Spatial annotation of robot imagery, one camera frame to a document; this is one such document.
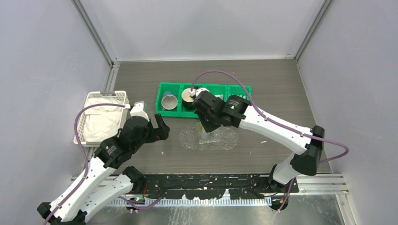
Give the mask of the green compartment bin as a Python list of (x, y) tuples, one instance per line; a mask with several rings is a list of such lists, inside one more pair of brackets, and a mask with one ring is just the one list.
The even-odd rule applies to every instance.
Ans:
[[(184, 89), (190, 88), (190, 83), (177, 83), (177, 82), (161, 82), (158, 88), (158, 94), (155, 102), (156, 112), (161, 114), (163, 117), (171, 118), (190, 118), (196, 119), (197, 115), (193, 112), (189, 112), (183, 109), (181, 93)], [(237, 95), (239, 97), (247, 96), (243, 88), (240, 85), (226, 85), (226, 84), (195, 84), (195, 88), (207, 88), (216, 97), (227, 100), (231, 95)], [(165, 91), (171, 91), (178, 98), (178, 105), (174, 110), (164, 110), (161, 106), (161, 97)]]

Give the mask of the clear plastic bag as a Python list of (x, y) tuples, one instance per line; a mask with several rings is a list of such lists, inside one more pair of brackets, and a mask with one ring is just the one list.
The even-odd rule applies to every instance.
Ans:
[(217, 131), (207, 133), (203, 128), (201, 122), (196, 123), (196, 131), (199, 144), (208, 144), (221, 141), (221, 137), (219, 136)]

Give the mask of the dark green mug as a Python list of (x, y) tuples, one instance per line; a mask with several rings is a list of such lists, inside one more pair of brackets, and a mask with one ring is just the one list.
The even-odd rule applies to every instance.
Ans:
[(193, 98), (190, 96), (190, 91), (191, 91), (190, 88), (186, 88), (182, 91), (182, 93), (181, 93), (182, 106), (183, 106), (184, 110), (193, 112), (195, 110), (195, 108), (192, 105)]

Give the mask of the pale mint toothpaste tube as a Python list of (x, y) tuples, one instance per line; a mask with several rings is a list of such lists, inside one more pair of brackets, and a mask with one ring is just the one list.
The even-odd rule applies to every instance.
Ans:
[(208, 132), (204, 131), (200, 133), (201, 139), (202, 140), (209, 140), (208, 138)]

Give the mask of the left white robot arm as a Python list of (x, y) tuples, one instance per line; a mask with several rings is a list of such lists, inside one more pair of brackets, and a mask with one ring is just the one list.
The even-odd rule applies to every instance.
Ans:
[(159, 113), (155, 119), (157, 128), (153, 127), (150, 119), (132, 116), (115, 136), (103, 140), (72, 185), (57, 199), (38, 206), (37, 211), (45, 220), (44, 224), (84, 225), (90, 216), (120, 195), (127, 192), (139, 194), (144, 188), (145, 177), (133, 166), (126, 167), (113, 183), (102, 190), (94, 190), (130, 160), (143, 144), (168, 139), (170, 128)]

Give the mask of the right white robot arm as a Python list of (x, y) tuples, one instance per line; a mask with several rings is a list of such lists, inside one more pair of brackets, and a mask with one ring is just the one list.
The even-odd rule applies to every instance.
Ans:
[(323, 151), (324, 128), (301, 127), (289, 123), (262, 110), (256, 111), (247, 99), (231, 95), (226, 101), (207, 89), (196, 91), (192, 102), (203, 129), (213, 132), (221, 126), (236, 127), (268, 137), (292, 151), (283, 162), (273, 166), (268, 187), (281, 192), (296, 176), (317, 174)]

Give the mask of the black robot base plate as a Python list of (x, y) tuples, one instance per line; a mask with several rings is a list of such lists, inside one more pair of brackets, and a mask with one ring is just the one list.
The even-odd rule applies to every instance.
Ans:
[(221, 199), (227, 194), (231, 199), (261, 199), (272, 194), (285, 194), (288, 185), (271, 184), (268, 174), (146, 174), (128, 194), (145, 194), (157, 199), (192, 200)]

